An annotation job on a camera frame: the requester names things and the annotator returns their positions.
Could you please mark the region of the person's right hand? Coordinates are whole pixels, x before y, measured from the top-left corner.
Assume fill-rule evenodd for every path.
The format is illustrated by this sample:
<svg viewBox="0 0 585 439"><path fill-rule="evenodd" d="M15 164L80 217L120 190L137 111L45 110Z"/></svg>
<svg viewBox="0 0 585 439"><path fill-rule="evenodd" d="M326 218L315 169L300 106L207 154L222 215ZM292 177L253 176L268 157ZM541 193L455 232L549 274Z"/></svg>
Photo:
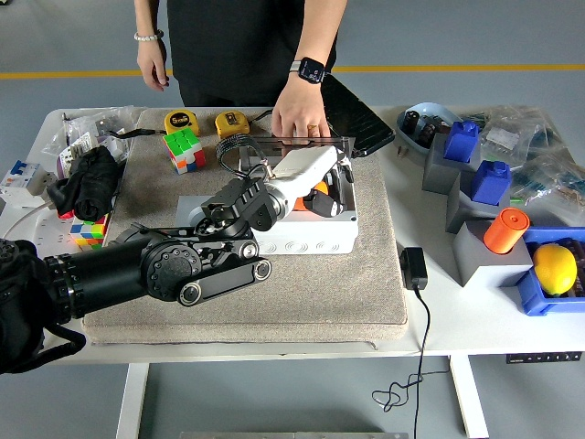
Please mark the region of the person's right hand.
<svg viewBox="0 0 585 439"><path fill-rule="evenodd" d="M138 42L137 64L145 85L154 91L164 91L169 85L165 62L166 49L162 40Z"/></svg>

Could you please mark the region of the person's left hand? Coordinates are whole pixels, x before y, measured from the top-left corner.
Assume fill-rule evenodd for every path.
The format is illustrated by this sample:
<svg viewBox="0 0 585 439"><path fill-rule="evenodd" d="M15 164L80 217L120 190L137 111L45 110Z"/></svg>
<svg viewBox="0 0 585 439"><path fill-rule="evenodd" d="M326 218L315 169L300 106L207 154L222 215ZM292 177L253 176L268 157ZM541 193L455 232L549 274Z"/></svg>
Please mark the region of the person's left hand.
<svg viewBox="0 0 585 439"><path fill-rule="evenodd" d="M273 108L271 131L277 137L329 137L321 85L291 72Z"/></svg>

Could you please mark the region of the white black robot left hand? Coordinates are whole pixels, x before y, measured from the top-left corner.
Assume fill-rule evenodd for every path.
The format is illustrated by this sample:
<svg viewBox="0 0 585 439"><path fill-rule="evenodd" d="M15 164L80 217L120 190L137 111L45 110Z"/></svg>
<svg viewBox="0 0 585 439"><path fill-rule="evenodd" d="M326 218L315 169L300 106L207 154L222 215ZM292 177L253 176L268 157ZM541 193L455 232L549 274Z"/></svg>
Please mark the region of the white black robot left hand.
<svg viewBox="0 0 585 439"><path fill-rule="evenodd" d="M291 150L273 169L265 186L272 198L277 220L286 218L296 199L307 196L337 165L349 165L346 154L333 145Z"/></svg>

